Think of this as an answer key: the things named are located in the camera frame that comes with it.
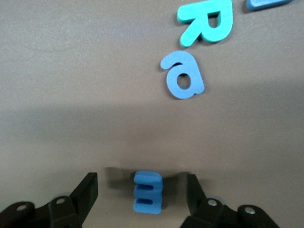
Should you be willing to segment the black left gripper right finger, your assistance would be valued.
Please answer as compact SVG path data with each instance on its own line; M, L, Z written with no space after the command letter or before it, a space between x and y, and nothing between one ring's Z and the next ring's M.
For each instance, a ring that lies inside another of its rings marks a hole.
M279 228L270 216L254 205L236 211L215 198L206 197L196 175L187 175L187 204L190 215L182 228Z

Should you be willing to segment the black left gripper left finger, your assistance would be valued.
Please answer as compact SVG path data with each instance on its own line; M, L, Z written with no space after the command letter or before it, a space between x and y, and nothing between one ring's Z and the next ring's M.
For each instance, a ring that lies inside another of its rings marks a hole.
M98 197L96 172L88 173L68 196L36 208L30 201L11 204L0 213L2 228L81 228Z

